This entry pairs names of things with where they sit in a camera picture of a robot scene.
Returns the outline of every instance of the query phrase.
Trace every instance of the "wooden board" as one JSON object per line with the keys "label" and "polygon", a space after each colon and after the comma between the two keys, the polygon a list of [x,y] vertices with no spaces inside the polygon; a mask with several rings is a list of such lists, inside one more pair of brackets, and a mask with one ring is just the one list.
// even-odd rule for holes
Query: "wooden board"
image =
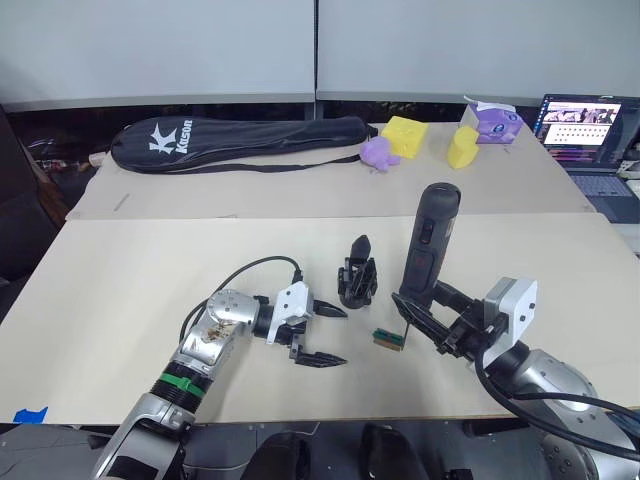
{"label": "wooden board", "polygon": [[[48,406],[45,422],[119,423],[162,372],[185,314],[230,272],[289,255],[316,298],[339,304],[337,269],[363,233],[379,271],[372,305],[347,320],[314,318],[307,335],[309,350],[349,363],[300,367],[284,347],[253,339],[234,375],[213,385],[198,421],[502,414],[464,360],[439,355],[417,331],[402,353],[372,341],[378,327],[403,330],[390,294],[412,224],[411,217],[69,222],[0,325],[0,422]],[[442,280],[481,298],[501,276],[539,281],[537,316],[523,338],[531,348],[576,366],[603,398],[640,405],[640,262],[604,217],[459,216]],[[274,298],[290,278],[290,266],[276,262],[231,286]]]}
{"label": "wooden board", "polygon": [[[418,156],[388,173],[360,162],[298,172],[145,175],[111,157],[87,186],[69,219],[305,218],[414,215],[422,191],[451,182],[464,195],[462,213],[594,211],[531,130],[512,145],[482,145],[474,163],[446,161],[455,123],[429,126]],[[243,163],[315,164],[354,155],[359,146],[253,157]]]}

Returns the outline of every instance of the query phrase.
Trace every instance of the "green band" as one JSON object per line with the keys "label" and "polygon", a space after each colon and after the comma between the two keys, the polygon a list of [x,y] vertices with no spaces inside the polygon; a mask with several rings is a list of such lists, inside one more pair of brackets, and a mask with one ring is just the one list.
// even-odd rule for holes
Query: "green band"
{"label": "green band", "polygon": [[175,387],[178,387],[180,390],[184,392],[189,392],[196,397],[202,398],[204,397],[204,390],[199,387],[196,387],[193,383],[191,383],[191,379],[187,377],[176,377],[171,375],[170,373],[163,373],[160,375],[160,380],[163,382],[169,383]]}

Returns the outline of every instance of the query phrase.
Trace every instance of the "laptop screen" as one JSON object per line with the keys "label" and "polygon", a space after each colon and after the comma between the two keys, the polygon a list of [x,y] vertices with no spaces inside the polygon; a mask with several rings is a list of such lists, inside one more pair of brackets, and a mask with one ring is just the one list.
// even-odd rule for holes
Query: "laptop screen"
{"label": "laptop screen", "polygon": [[545,95],[534,134],[566,167],[618,168],[640,127],[640,99]]}

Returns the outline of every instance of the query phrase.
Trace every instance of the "gray wall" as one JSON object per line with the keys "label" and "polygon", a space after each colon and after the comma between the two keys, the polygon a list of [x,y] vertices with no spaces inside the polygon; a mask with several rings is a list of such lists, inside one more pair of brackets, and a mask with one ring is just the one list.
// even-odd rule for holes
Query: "gray wall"
{"label": "gray wall", "polygon": [[640,96],[640,0],[320,0],[319,99]]}
{"label": "gray wall", "polygon": [[7,110],[313,101],[313,0],[3,0]]}

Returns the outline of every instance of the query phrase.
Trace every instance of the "bag strap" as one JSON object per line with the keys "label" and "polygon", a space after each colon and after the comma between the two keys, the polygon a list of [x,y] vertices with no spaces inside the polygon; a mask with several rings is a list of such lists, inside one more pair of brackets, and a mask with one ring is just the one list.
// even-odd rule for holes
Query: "bag strap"
{"label": "bag strap", "polygon": [[353,163],[360,160],[360,155],[351,155],[350,157],[338,158],[336,160],[329,160],[322,163],[314,163],[311,165],[250,165],[246,163],[227,163],[224,165],[204,165],[202,167],[195,167],[186,170],[173,170],[158,172],[164,175],[183,175],[188,173],[219,173],[219,172],[260,172],[260,173],[280,173],[280,172],[295,172],[297,170],[307,170],[313,167],[319,167],[321,165],[328,165],[330,163]]}

